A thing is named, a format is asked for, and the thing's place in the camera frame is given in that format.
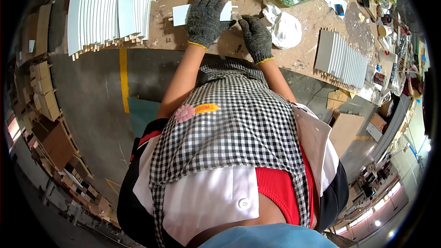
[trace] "pink flower pin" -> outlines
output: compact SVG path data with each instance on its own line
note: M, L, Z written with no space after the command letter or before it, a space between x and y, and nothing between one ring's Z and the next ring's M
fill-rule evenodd
M192 105L183 105L178 110L176 110L175 119L176 122L181 123L185 122L195 114L195 108Z

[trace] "gray knit glove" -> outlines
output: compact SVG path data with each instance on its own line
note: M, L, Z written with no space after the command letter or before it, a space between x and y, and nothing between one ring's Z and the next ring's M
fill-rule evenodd
M223 31L236 23L220 21L221 12L228 0L195 0L187 20L188 43L207 49Z
M249 15L243 15L239 20L243 32L246 48L250 52L255 63L261 63L273 59L271 47L273 42L271 33L262 24L260 19Z

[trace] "red shirt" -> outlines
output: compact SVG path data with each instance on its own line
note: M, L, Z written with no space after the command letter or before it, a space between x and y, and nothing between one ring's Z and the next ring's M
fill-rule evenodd
M313 191L314 177L311 166L305 157L305 152L300 146L303 163L306 170L306 181L309 190L309 212L311 215L311 226L313 222ZM294 188L290 173L280 169L256 168L257 186L259 193L271 199L282 211L286 222L293 225L300 225L299 209L295 198Z

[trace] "workbench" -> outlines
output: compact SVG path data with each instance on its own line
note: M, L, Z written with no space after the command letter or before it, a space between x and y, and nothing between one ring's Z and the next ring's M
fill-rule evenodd
M258 15L265 8L264 0L231 1L233 5L238 6L234 10L239 14ZM286 50L280 50L273 46L272 53L279 67L338 86L338 82L323 76L320 71L314 70L319 31L326 28L339 32L351 46L360 50L369 59L369 65L376 66L379 64L382 67L382 73L386 74L389 81L392 64L380 62L377 57L378 49L381 48L377 39L377 25L370 19L367 11L358 5L357 0L346 0L348 8L343 20L335 14L334 10L328 7L324 0L312 0L291 8L284 7L278 0L266 1L274 3L282 11L293 15L302 25L302 41L299 45ZM172 17L171 13L174 6L192 2L193 0L152 0L149 40L142 45L125 42L122 47L184 51L188 41L186 27L185 25L174 27L173 21L169 21L169 18ZM234 25L231 30L225 31L218 43L213 44L208 49L208 53L252 61L246 49L239 24ZM370 85L365 84L362 89L345 89L370 102L374 100L374 91Z

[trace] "black and white checkered apron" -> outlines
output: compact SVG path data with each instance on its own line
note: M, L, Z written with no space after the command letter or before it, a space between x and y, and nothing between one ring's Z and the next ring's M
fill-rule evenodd
M309 228L308 186L290 102L268 88L262 71L245 60L203 62L207 83L184 104L216 104L214 112L195 114L165 126L153 152L150 189L157 242L165 185L208 169L246 165L281 169L292 175L300 225Z

